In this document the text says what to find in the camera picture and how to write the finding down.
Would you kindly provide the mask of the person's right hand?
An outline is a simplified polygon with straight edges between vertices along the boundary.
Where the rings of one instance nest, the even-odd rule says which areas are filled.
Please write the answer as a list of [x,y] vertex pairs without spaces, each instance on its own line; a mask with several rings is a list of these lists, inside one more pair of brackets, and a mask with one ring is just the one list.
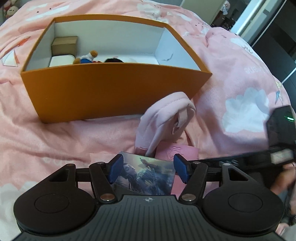
[[295,162],[283,166],[283,171],[277,176],[270,190],[279,195],[295,181]]

